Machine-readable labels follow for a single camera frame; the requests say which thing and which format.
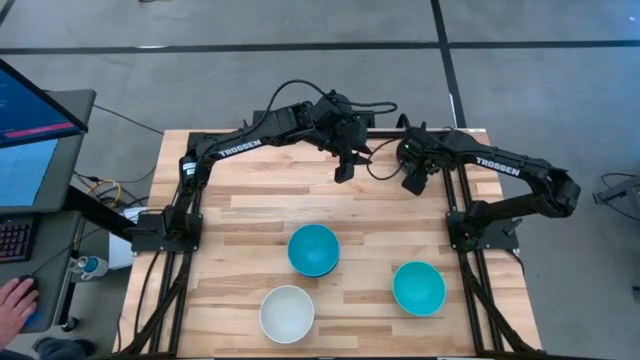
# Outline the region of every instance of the keyboard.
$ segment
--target keyboard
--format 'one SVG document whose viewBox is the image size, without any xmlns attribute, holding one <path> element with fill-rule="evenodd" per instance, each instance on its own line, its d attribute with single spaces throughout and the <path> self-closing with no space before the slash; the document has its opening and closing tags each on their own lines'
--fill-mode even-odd
<svg viewBox="0 0 640 360">
<path fill-rule="evenodd" d="M 33 215 L 0 217 L 0 264 L 29 260 L 35 222 Z"/>
</svg>

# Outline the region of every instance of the butcher block tabletop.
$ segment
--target butcher block tabletop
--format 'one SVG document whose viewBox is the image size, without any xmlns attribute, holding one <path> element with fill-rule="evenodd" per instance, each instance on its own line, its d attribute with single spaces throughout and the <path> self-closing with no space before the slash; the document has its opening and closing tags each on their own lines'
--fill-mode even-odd
<svg viewBox="0 0 640 360">
<path fill-rule="evenodd" d="M 150 208 L 171 202 L 178 159 L 192 131 L 165 132 Z M 488 144 L 484 130 L 469 132 Z M 374 148 L 383 141 L 370 139 L 368 144 Z M 391 143 L 375 154 L 371 170 L 376 175 L 396 169 L 396 146 Z M 203 195 L 204 229 L 193 256 L 178 357 L 474 354 L 458 259 L 445 224 L 448 203 L 442 174 L 431 176 L 424 193 L 416 197 L 400 185 L 402 174 L 377 181 L 363 166 L 356 167 L 354 179 L 336 184 L 336 166 L 336 158 L 303 142 L 265 146 L 214 165 Z M 467 173 L 474 199 L 502 199 L 494 171 L 467 165 Z M 453 179 L 461 206 L 455 172 Z M 340 241 L 338 266 L 321 278 L 299 275 L 287 258 L 291 234 L 305 224 L 324 224 Z M 502 250 L 487 250 L 485 256 L 496 305 L 523 340 L 539 348 L 520 265 Z M 153 254 L 141 254 L 133 265 L 120 318 L 123 347 L 133 337 L 136 307 L 152 258 Z M 445 279 L 446 302 L 434 316 L 411 316 L 394 300 L 394 273 L 413 260 L 434 265 Z M 174 274 L 179 264 L 176 261 Z M 163 266 L 161 254 L 145 293 L 140 328 L 157 304 Z M 267 293 L 287 284 L 309 293 L 315 321 L 303 340 L 280 345 L 263 334 L 258 315 Z M 484 344 L 490 349 L 488 321 L 478 306 Z M 161 351 L 168 348 L 172 318 L 170 308 Z"/>
</svg>

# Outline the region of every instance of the computer monitor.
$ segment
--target computer monitor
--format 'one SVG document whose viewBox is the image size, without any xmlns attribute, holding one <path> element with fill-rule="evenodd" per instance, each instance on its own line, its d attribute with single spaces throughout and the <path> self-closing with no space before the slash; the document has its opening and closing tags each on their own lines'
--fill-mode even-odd
<svg viewBox="0 0 640 360">
<path fill-rule="evenodd" d="M 0 59 L 0 148 L 86 131 L 86 124 Z"/>
</svg>

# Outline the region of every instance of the white bowl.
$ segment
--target white bowl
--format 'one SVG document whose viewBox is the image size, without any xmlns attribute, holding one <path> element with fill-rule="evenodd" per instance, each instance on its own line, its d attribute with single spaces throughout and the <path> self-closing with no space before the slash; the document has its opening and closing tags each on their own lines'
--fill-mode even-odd
<svg viewBox="0 0 640 360">
<path fill-rule="evenodd" d="M 291 344 L 311 330 L 314 310 L 311 297 L 293 285 L 277 287 L 262 300 L 260 326 L 269 339 Z"/>
</svg>

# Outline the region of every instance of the teal bowl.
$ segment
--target teal bowl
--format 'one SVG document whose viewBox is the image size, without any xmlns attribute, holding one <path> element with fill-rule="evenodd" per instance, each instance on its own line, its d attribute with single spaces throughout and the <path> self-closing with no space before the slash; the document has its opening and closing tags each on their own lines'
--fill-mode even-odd
<svg viewBox="0 0 640 360">
<path fill-rule="evenodd" d="M 340 243 L 323 225 L 305 225 L 289 240 L 289 261 L 297 272 L 308 277 L 328 274 L 340 259 Z"/>
<path fill-rule="evenodd" d="M 412 261 L 396 271 L 393 296 L 409 314 L 431 316 L 444 304 L 447 287 L 435 267 L 422 261 Z"/>
</svg>

